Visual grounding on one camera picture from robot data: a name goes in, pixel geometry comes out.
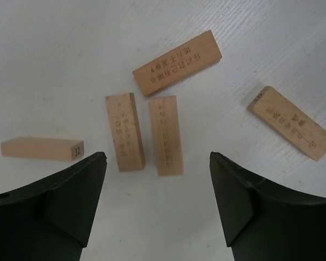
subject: black plastic part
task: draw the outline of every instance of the black plastic part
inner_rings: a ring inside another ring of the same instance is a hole
[[[97,152],[73,166],[0,194],[0,261],[78,261],[87,246],[104,176]]]
[[[227,246],[235,261],[326,260],[326,198],[295,191],[210,155]]]

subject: jenga block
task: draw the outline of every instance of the jenga block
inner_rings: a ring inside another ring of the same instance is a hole
[[[159,176],[184,173],[176,96],[148,100]]]
[[[314,160],[326,153],[326,130],[273,87],[265,87],[248,109]]]
[[[209,30],[133,71],[144,95],[157,92],[222,58]]]
[[[120,172],[146,166],[133,93],[107,96],[106,107]]]
[[[74,160],[83,156],[84,144],[81,140],[19,137],[2,142],[1,153],[5,157]]]

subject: gray surface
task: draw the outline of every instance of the gray surface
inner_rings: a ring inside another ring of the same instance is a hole
[[[177,95],[182,177],[159,178],[148,102],[132,70],[211,29],[215,66],[155,95]],[[315,162],[246,106],[272,85],[326,129],[326,0],[0,0],[0,142],[85,140],[108,169],[82,260],[233,260],[209,173],[220,151],[275,182],[326,197]],[[134,92],[147,167],[118,173],[104,96]],[[2,158],[0,192],[69,166]]]

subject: wooden block with chinese text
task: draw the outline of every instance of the wooden block with chinese text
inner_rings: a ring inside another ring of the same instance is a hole
[[[133,72],[142,93],[153,94],[222,58],[209,30]]]
[[[146,166],[133,93],[107,96],[106,108],[120,172]]]
[[[273,87],[265,87],[248,109],[314,160],[326,153],[326,130]]]
[[[19,137],[2,142],[1,153],[5,157],[74,160],[84,154],[84,143],[81,140]]]
[[[148,100],[159,176],[184,173],[176,96]]]

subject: wooden block with number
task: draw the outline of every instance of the wooden block with number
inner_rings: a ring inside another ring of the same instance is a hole
[[[81,140],[19,137],[2,142],[1,153],[5,157],[74,160],[84,154],[84,143]]]
[[[106,108],[120,172],[146,166],[133,93],[107,96]]]
[[[326,153],[326,130],[273,87],[265,87],[248,109],[314,160]]]
[[[184,173],[176,96],[148,100],[159,176]]]
[[[142,93],[151,95],[222,58],[211,30],[133,71]]]

